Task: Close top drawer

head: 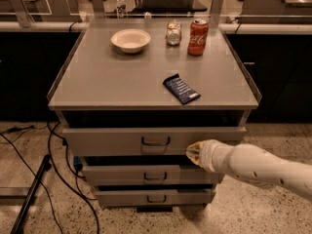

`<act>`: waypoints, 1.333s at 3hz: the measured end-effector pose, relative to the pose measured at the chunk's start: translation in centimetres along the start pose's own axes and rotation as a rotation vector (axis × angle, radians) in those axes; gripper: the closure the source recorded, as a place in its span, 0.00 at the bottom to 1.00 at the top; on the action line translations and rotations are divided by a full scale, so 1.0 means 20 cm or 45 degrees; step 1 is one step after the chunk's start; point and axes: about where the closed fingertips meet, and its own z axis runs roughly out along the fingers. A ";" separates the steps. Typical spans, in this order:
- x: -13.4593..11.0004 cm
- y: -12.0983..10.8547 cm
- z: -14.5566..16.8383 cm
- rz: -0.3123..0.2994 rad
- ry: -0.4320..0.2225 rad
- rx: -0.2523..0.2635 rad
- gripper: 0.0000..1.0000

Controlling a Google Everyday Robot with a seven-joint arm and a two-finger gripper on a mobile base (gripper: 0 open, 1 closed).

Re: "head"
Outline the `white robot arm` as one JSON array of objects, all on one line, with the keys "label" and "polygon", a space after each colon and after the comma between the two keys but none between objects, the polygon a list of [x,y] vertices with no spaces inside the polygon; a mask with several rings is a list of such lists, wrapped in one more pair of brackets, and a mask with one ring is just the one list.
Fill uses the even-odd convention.
[{"label": "white robot arm", "polygon": [[221,173],[259,188],[281,186],[312,201],[312,166],[277,157],[251,144],[209,139],[186,148],[186,156],[207,172]]}]

